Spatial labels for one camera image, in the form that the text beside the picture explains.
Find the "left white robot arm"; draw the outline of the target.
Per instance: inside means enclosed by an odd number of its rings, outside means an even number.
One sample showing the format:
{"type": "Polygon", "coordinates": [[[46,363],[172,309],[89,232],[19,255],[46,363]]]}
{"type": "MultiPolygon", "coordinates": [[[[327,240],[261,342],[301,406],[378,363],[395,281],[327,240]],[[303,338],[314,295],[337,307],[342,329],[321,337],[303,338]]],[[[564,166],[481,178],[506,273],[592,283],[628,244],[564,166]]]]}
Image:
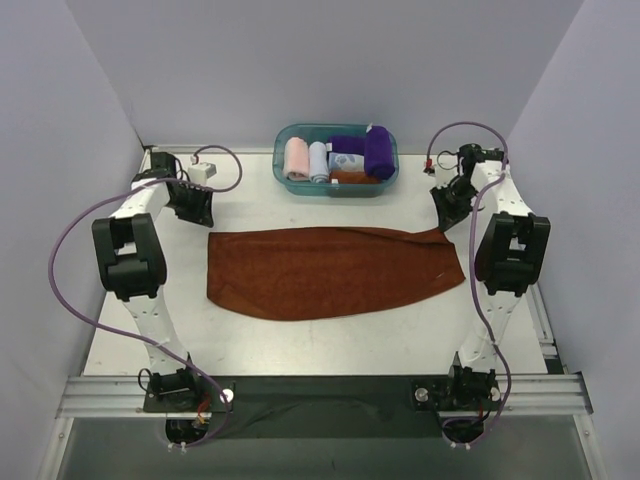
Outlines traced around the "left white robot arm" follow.
{"type": "Polygon", "coordinates": [[[152,152],[150,167],[132,182],[134,193],[107,218],[92,224],[99,276],[134,319],[150,360],[147,395],[177,410],[195,409],[205,397],[201,376],[183,364],[191,359],[178,339],[164,299],[166,259],[155,228],[165,207],[185,222],[211,228],[213,194],[178,179],[178,159],[152,152]]]}

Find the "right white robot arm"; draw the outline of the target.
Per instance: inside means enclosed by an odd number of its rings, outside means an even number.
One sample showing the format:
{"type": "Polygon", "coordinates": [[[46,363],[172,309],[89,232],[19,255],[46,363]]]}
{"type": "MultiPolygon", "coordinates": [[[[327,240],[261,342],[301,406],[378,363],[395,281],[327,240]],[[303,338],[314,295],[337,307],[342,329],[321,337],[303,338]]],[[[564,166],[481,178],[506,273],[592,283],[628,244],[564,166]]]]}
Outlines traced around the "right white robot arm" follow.
{"type": "Polygon", "coordinates": [[[466,144],[429,157],[425,170],[436,179],[430,193],[439,230],[471,221],[469,277],[478,315],[437,392],[458,410],[493,405],[502,397],[497,351],[513,311],[539,279],[551,224],[527,206],[499,149],[466,144]]]}

